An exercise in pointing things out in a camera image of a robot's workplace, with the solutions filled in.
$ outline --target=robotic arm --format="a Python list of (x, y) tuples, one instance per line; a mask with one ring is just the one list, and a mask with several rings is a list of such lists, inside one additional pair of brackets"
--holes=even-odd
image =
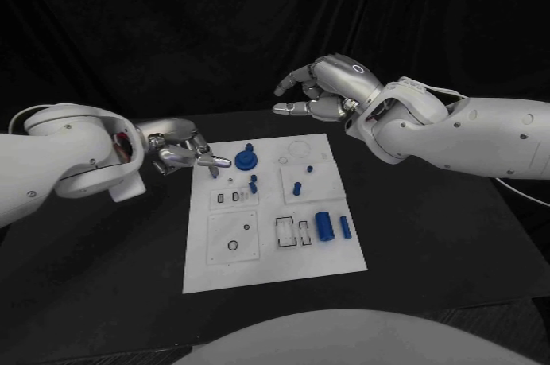
[(159, 154), (154, 167), (163, 175), (198, 162), (216, 178), (218, 168), (232, 165), (212, 155), (195, 124), (183, 118), (134, 126), (95, 107), (45, 107), (25, 122), (29, 135), (0, 134), (0, 227), (33, 213), (54, 189), (65, 198), (110, 190), (116, 202), (143, 194), (139, 169), (147, 153)]
[[(389, 164), (414, 155), (445, 170), (483, 177), (550, 179), (549, 103), (468, 98), (408, 77), (383, 86), (340, 54), (293, 71), (275, 95), (298, 82), (311, 101), (280, 103), (272, 111), (344, 121), (346, 133)], [(445, 105), (428, 89), (458, 101)]]

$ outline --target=blue object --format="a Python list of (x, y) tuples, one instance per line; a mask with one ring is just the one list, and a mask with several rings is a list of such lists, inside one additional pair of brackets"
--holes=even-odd
[(330, 223), (329, 212), (319, 212), (316, 214), (319, 240), (327, 242), (334, 239), (333, 224)]
[(298, 196), (301, 194), (301, 183), (296, 182), (296, 189), (293, 190), (293, 194)]
[(242, 152), (239, 152), (235, 157), (235, 166), (241, 170), (251, 170), (255, 168), (258, 164), (258, 157), (255, 156), (255, 147), (252, 144), (247, 144), (247, 148)]
[(340, 217), (342, 231), (344, 232), (344, 238), (352, 238), (350, 225), (347, 224), (347, 218), (344, 216)]
[(258, 187), (255, 186), (254, 182), (249, 182), (249, 190), (252, 191), (252, 194), (257, 194), (258, 192)]

